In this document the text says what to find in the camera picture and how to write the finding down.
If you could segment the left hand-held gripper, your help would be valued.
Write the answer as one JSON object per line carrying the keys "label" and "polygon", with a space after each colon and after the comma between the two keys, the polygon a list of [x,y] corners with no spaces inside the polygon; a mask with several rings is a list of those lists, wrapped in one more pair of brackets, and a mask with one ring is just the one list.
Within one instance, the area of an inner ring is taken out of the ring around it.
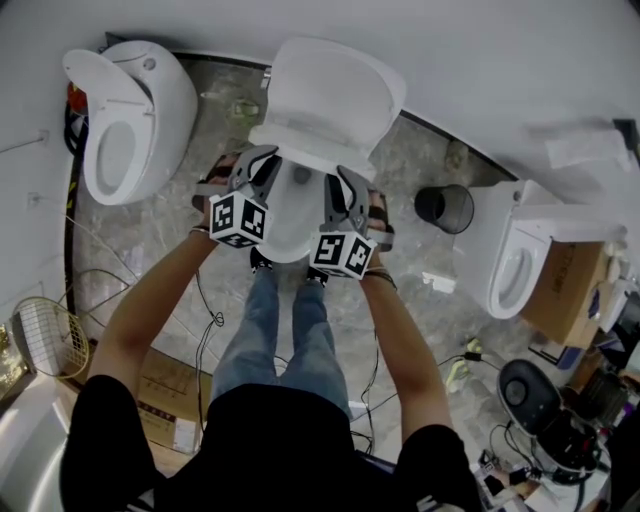
{"label": "left hand-held gripper", "polygon": [[230,174],[230,187],[247,188],[226,191],[214,185],[209,196],[209,237],[232,248],[263,244],[274,222],[266,204],[282,165],[275,145],[254,146],[242,152]]}

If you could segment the person's right forearm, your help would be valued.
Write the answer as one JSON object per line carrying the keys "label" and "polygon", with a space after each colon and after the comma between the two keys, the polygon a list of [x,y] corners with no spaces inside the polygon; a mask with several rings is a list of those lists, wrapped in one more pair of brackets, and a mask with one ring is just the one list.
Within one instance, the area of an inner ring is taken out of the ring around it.
{"label": "person's right forearm", "polygon": [[360,281],[401,409],[402,438],[429,425],[453,426],[436,360],[379,258]]}

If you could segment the person's left forearm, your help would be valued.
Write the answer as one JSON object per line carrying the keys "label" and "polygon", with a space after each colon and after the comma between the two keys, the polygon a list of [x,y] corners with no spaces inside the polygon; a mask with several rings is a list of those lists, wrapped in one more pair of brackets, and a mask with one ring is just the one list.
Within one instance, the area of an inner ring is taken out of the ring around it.
{"label": "person's left forearm", "polygon": [[138,395],[145,357],[202,263],[217,243],[192,231],[119,303],[92,358],[88,378],[106,376]]}

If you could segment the person's left hand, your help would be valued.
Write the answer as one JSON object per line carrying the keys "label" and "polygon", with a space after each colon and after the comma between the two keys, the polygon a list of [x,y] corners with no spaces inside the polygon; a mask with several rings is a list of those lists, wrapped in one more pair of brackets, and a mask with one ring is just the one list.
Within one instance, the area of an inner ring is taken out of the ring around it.
{"label": "person's left hand", "polygon": [[239,153],[222,155],[209,173],[196,184],[191,203],[202,214],[202,227],[208,227],[210,224],[210,197],[224,196],[228,192],[229,178],[239,156]]}

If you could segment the person's right hand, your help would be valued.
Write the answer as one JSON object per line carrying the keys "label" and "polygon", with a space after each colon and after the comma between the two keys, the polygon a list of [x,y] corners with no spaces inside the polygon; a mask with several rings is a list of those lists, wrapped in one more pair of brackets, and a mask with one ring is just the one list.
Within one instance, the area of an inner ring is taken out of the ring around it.
{"label": "person's right hand", "polygon": [[374,240],[381,252],[390,252],[395,231],[389,222],[386,196],[378,190],[369,190],[367,237]]}

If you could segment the clear plastic wrapper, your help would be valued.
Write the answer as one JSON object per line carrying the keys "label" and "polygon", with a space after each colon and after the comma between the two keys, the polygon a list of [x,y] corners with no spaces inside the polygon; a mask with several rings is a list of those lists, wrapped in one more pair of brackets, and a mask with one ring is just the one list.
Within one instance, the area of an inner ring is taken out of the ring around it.
{"label": "clear plastic wrapper", "polygon": [[240,98],[233,102],[231,106],[231,117],[248,122],[260,115],[260,106],[248,99]]}

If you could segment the black mesh wastebasket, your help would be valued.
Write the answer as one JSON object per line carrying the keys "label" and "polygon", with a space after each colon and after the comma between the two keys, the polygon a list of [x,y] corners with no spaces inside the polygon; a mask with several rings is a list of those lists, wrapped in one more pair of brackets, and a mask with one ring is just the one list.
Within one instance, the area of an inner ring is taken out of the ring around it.
{"label": "black mesh wastebasket", "polygon": [[450,235],[464,232],[471,224],[475,205],[470,191],[458,184],[424,187],[414,198],[419,218]]}

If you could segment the crumpled clear plastic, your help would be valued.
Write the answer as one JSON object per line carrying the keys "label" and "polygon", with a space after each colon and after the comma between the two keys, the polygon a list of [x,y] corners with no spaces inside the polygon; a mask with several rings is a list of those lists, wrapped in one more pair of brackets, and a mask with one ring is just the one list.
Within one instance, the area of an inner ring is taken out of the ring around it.
{"label": "crumpled clear plastic", "polygon": [[457,172],[467,164],[468,158],[469,147],[459,140],[452,140],[446,149],[444,166],[449,172]]}

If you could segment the white rectangular board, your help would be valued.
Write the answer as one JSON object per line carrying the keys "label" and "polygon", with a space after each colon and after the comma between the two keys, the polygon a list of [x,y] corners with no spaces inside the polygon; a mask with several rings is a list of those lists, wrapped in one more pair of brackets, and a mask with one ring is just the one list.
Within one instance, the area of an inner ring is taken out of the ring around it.
{"label": "white rectangular board", "polygon": [[423,272],[422,279],[425,285],[431,285],[434,291],[440,293],[452,294],[456,289],[456,280],[451,277]]}

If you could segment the person's blue jeans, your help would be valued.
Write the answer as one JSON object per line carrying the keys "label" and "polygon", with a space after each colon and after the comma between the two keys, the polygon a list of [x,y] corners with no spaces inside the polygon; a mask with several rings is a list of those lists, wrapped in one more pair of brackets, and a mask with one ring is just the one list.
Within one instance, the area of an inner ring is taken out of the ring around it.
{"label": "person's blue jeans", "polygon": [[334,337],[324,304],[325,287],[319,279],[306,279],[298,287],[292,306],[294,354],[278,375],[279,297],[276,274],[267,267],[254,273],[243,318],[213,373],[213,400],[242,385],[257,384],[318,395],[350,415],[344,373],[337,361]]}

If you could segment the large brown cardboard box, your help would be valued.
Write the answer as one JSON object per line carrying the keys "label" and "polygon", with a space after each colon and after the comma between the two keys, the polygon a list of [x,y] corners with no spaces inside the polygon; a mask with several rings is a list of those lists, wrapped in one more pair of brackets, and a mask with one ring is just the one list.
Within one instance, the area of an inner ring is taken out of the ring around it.
{"label": "large brown cardboard box", "polygon": [[[613,288],[606,280],[604,245],[553,242],[519,316],[557,344],[588,349]],[[598,319],[589,319],[588,308],[595,289],[601,292],[600,315]]]}

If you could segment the open black carrying case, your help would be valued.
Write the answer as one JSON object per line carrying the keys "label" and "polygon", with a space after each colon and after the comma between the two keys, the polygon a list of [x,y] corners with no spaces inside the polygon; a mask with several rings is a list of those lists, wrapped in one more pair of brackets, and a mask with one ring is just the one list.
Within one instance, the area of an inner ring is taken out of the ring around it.
{"label": "open black carrying case", "polygon": [[559,485],[586,482],[602,449],[593,426],[565,407],[559,389],[534,363],[507,362],[497,377],[499,399],[510,423],[526,438],[536,471]]}

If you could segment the white small appliance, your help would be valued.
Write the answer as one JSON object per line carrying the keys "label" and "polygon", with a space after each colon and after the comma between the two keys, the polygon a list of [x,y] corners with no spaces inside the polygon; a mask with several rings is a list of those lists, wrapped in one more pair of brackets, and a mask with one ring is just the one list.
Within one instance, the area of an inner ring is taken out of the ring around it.
{"label": "white small appliance", "polygon": [[619,279],[613,284],[611,296],[601,310],[599,327],[604,333],[617,322],[631,294],[639,291],[640,287],[634,281]]}

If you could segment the glass window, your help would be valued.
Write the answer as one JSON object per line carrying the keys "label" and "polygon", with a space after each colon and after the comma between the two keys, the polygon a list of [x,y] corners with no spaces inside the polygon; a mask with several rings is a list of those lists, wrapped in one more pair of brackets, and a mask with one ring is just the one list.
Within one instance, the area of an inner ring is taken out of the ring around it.
{"label": "glass window", "polygon": [[0,324],[0,400],[27,373],[28,367],[19,349],[11,341],[5,324]]}

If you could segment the blue metal-frame stool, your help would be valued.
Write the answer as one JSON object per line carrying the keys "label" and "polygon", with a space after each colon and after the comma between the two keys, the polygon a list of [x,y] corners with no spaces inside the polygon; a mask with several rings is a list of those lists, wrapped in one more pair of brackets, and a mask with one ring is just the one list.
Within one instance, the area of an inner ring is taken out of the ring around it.
{"label": "blue metal-frame stool", "polygon": [[584,350],[560,345],[552,341],[531,343],[528,350],[560,370],[569,370],[580,360]]}

